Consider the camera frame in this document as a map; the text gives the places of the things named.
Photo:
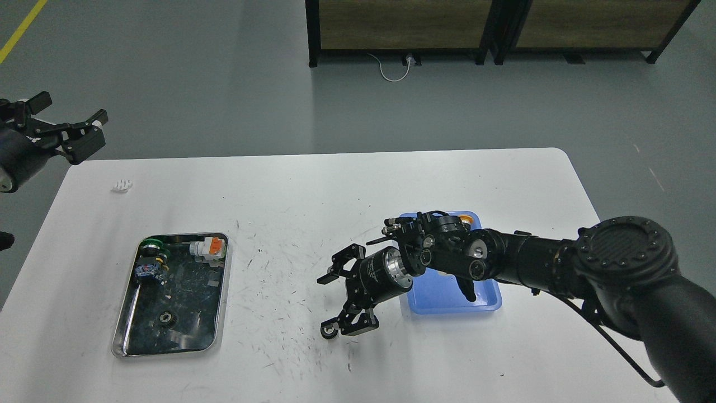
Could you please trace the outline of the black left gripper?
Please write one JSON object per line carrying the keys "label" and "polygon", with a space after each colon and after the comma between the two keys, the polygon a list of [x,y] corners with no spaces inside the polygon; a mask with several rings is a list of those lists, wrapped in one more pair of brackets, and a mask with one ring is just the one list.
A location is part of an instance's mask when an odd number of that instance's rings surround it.
{"label": "black left gripper", "polygon": [[15,193],[52,156],[72,165],[85,162],[106,145],[103,126],[107,110],[100,109],[79,123],[52,125],[36,115],[52,104],[41,91],[27,100],[1,99],[1,169],[3,193]]}

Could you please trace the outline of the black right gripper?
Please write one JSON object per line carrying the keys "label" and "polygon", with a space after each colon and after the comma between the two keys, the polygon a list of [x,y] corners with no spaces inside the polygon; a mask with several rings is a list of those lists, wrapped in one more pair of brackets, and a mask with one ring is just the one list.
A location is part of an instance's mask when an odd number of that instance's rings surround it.
{"label": "black right gripper", "polygon": [[413,287],[413,278],[395,247],[386,247],[366,257],[365,246],[348,245],[332,255],[331,265],[317,278],[317,284],[327,285],[340,277],[360,284],[361,291],[348,292],[342,311],[323,321],[320,327],[333,326],[342,336],[358,336],[378,329],[379,320],[374,308],[408,293]]}

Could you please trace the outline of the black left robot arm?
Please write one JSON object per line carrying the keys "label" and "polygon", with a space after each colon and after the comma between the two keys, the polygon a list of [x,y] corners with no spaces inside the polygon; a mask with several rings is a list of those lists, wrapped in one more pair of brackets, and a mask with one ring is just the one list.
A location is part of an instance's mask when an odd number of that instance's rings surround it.
{"label": "black left robot arm", "polygon": [[50,105],[46,91],[30,99],[1,100],[2,193],[17,192],[55,156],[76,166],[105,146],[107,110],[101,108],[78,123],[54,124],[36,117]]}

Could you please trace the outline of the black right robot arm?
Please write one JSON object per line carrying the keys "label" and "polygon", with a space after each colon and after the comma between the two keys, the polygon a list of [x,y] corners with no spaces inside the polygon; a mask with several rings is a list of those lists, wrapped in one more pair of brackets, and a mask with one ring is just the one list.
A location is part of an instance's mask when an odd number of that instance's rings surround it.
{"label": "black right robot arm", "polygon": [[441,210],[384,221],[366,255],[358,244],[336,252],[325,285],[345,278],[342,311],[321,335],[358,336],[379,327],[378,304],[412,290],[427,269],[455,277],[472,302],[478,281],[545,292],[587,321],[652,387],[681,402],[713,402],[715,301],[683,276],[670,233],[644,217],[623,216],[581,228],[575,240],[473,229]]}

